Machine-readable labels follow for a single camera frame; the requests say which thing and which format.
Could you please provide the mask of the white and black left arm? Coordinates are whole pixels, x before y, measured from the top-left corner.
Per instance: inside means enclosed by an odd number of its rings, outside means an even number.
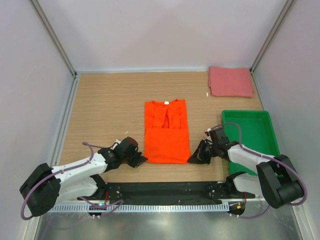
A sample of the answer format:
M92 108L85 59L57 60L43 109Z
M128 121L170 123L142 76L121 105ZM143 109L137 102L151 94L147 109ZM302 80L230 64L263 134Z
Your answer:
M23 197L21 218L30 220L42 216L56 204L72 199L101 200L107 191L101 174L115 170L123 163L136 168L146 161L147 158L137 150L120 155L107 147L66 165L50 167L47 163L40 164L19 189Z

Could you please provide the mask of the orange t shirt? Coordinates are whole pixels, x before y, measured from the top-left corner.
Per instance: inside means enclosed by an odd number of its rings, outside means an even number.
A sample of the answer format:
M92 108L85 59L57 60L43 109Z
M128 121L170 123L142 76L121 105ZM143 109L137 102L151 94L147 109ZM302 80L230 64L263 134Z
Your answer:
M144 105L144 156L153 164L187 164L191 156L186 101Z

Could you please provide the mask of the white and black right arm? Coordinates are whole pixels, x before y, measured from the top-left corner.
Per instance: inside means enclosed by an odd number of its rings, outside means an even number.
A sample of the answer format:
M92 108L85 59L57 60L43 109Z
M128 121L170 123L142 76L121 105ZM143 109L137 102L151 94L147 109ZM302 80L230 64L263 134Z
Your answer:
M240 171L226 178L225 192L231 198L250 193L263 197L274 209L284 205L300 205L306 201L306 185L285 155L265 155L237 141L223 144L219 141L201 140L187 162L209 164L213 157L242 164L255 172L255 175L250 175Z

